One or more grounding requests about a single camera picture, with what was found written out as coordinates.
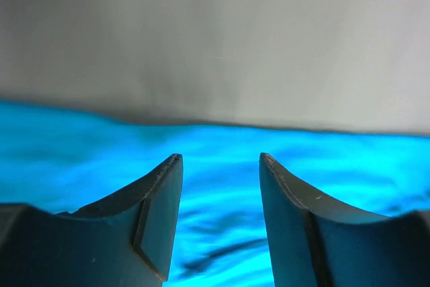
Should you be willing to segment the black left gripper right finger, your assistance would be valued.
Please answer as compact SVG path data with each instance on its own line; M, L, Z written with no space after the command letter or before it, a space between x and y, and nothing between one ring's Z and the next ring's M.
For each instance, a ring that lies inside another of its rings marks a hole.
M382 216L348 205L259 160L261 199L276 286L429 285L429 212Z

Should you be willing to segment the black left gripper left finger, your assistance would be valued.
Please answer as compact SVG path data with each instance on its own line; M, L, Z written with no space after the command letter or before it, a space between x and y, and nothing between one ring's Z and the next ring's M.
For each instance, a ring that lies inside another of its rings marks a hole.
M1 205L2 286L161 286L169 277L183 161L73 213Z

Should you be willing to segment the blue t-shirt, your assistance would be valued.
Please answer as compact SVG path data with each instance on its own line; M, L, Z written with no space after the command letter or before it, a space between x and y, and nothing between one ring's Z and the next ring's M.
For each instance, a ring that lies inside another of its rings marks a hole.
M183 157L169 286L272 286L259 156L383 215L429 207L429 139L223 126L137 126L1 104L1 201L74 212Z

